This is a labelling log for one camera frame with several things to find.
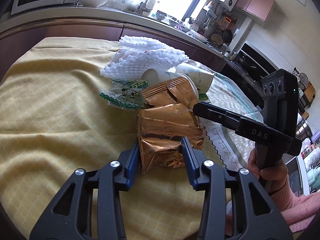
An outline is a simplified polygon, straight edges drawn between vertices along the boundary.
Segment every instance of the brown wrapper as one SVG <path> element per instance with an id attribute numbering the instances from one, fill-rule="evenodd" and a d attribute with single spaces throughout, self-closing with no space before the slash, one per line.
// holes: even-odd
<path id="1" fill-rule="evenodd" d="M 181 140 L 187 136 L 193 148 L 201 150 L 204 129 L 192 108 L 197 103 L 189 81 L 178 77 L 143 90 L 150 109 L 138 110 L 138 138 L 142 173 L 153 165 L 184 166 Z"/>

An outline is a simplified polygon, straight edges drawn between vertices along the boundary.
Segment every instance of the pink sweater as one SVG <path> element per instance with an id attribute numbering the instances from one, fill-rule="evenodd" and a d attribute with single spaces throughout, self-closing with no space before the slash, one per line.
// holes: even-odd
<path id="1" fill-rule="evenodd" d="M 296 197 L 292 192 L 289 180 L 284 186 L 271 195 L 272 200 L 278 206 L 292 233 L 307 228 L 320 208 L 320 192 Z M 226 218 L 226 234 L 231 236 L 232 216 Z"/>

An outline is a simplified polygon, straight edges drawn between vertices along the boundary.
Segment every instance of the metal screw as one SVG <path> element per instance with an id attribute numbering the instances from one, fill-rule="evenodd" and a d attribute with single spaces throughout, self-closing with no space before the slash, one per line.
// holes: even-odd
<path id="1" fill-rule="evenodd" d="M 242 175 L 248 175 L 248 174 L 249 174 L 249 170 L 246 169 L 246 168 L 243 168 L 243 169 L 240 170 L 240 173 L 241 173 Z"/>
<path id="2" fill-rule="evenodd" d="M 111 167 L 114 167 L 114 168 L 115 168 L 115 167 L 118 167 L 119 165 L 120 165 L 120 162 L 119 162 L 119 161 L 113 161 L 113 162 L 110 163 L 110 166 L 111 166 Z"/>
<path id="3" fill-rule="evenodd" d="M 77 170 L 75 171 L 75 174 L 78 175 L 78 176 L 84 174 L 84 169 L 77 169 Z"/>
<path id="4" fill-rule="evenodd" d="M 207 167 L 211 167 L 214 165 L 213 161 L 210 161 L 210 160 L 206 160 L 204 161 L 204 165 L 207 166 Z"/>

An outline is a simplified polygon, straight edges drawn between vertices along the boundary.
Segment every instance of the camera lens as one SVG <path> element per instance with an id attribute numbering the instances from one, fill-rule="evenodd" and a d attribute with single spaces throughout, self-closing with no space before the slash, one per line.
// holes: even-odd
<path id="1" fill-rule="evenodd" d="M 270 95 L 273 95 L 273 93 L 275 92 L 275 84 L 273 82 L 270 82 L 269 84 L 269 92 Z"/>
<path id="2" fill-rule="evenodd" d="M 278 83 L 277 83 L 277 90 L 278 90 L 279 93 L 282 90 L 282 82 L 281 82 L 281 80 L 279 80 Z"/>

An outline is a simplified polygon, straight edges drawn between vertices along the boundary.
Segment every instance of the paper cup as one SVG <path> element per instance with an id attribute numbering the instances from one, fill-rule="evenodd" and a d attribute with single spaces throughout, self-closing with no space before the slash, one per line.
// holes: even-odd
<path id="1" fill-rule="evenodd" d="M 197 100 L 199 101 L 199 94 L 198 94 L 197 87 L 195 86 L 194 82 L 187 75 L 183 73 L 172 73 L 172 72 L 150 68 L 143 73 L 141 79 L 148 81 L 148 87 L 151 87 L 163 81 L 174 79 L 176 77 L 184 77 L 189 80 L 192 90 L 195 93 Z"/>
<path id="2" fill-rule="evenodd" d="M 199 94 L 208 92 L 214 77 L 214 73 L 210 73 L 188 63 L 181 63 L 178 65 L 176 74 L 178 73 L 187 75 L 196 85 Z"/>

